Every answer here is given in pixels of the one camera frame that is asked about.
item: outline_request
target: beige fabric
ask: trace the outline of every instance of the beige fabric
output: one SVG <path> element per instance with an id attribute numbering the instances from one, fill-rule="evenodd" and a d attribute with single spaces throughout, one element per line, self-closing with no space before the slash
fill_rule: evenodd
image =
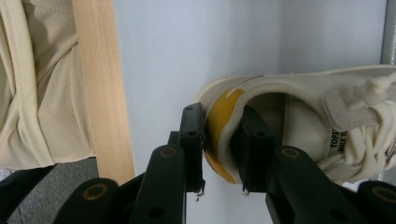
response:
<path id="1" fill-rule="evenodd" d="M 0 167 L 94 156 L 71 1 L 0 1 L 0 13 Z"/>

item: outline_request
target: shoe label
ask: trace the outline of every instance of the shoe label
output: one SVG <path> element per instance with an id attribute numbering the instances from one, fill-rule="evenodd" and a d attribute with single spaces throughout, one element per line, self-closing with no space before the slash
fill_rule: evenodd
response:
<path id="1" fill-rule="evenodd" d="M 330 141 L 330 154 L 341 153 L 345 151 L 347 144 L 347 132 L 337 132 L 332 130 L 332 140 Z"/>

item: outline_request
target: white sneaker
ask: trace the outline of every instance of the white sneaker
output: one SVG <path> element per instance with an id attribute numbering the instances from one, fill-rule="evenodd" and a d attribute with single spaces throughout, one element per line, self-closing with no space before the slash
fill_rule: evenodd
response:
<path id="1" fill-rule="evenodd" d="M 241 183 L 229 147 L 245 105 L 282 145 L 298 147 L 331 181 L 370 178 L 396 162 L 396 66 L 313 74 L 226 77 L 203 87 L 205 157 L 227 181 Z"/>

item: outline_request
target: shoe tongue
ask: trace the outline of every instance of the shoe tongue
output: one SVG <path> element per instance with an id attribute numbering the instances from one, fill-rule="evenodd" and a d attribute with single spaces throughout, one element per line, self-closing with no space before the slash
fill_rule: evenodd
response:
<path id="1" fill-rule="evenodd" d="M 330 128 L 321 115 L 301 100 L 289 97 L 284 116 L 283 145 L 302 149 L 313 161 L 344 151 L 347 132 Z"/>

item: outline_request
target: ribbed fabric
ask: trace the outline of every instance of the ribbed fabric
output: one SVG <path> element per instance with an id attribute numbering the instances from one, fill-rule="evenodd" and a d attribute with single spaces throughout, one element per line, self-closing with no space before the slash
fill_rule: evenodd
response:
<path id="1" fill-rule="evenodd" d="M 94 156 L 71 1 L 1 1 L 0 13 L 0 167 Z"/>

